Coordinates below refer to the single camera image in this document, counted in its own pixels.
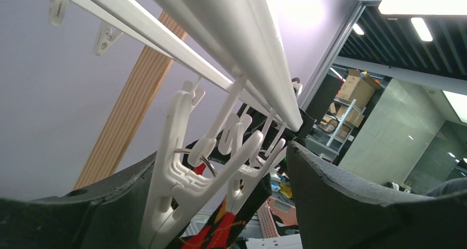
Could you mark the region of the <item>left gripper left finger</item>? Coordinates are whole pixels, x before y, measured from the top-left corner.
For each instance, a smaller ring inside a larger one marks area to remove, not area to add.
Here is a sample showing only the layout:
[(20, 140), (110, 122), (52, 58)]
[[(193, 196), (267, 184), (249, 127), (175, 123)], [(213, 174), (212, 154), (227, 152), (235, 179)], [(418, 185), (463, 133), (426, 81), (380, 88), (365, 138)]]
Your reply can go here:
[(63, 197), (1, 198), (1, 248), (139, 248), (155, 157)]

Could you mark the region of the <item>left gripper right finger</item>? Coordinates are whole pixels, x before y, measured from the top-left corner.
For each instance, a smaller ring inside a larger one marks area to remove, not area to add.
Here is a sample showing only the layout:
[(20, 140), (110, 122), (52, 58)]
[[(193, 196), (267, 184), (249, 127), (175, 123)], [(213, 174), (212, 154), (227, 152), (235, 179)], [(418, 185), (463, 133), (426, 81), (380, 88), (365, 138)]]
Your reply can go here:
[(358, 177), (290, 141), (303, 248), (466, 248), (466, 191), (404, 193)]

